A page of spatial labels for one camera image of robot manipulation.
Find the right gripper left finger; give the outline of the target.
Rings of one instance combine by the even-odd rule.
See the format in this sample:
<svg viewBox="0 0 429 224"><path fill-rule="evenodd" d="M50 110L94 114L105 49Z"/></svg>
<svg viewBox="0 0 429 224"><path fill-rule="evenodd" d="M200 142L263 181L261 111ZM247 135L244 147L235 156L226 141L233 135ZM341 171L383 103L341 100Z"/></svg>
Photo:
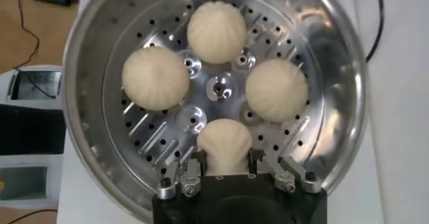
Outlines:
<svg viewBox="0 0 429 224"><path fill-rule="evenodd" d="M206 152L192 153L185 167L179 162L170 163L164 177L159 181L156 196L161 200L173 199L178 192L186 198L195 197L201 190L201 179L206 172Z"/></svg>

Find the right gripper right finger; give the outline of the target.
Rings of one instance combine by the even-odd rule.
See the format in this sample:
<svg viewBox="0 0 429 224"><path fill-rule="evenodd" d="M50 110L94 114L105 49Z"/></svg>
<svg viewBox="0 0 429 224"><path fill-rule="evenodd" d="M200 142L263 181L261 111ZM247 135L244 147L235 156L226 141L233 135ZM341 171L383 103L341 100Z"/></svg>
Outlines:
<svg viewBox="0 0 429 224"><path fill-rule="evenodd" d="M269 174L274 186L288 194L294 194L297 189L310 194L322 191L321 179L292 157L283 158L275 152L250 149L248 161L250 174Z"/></svg>

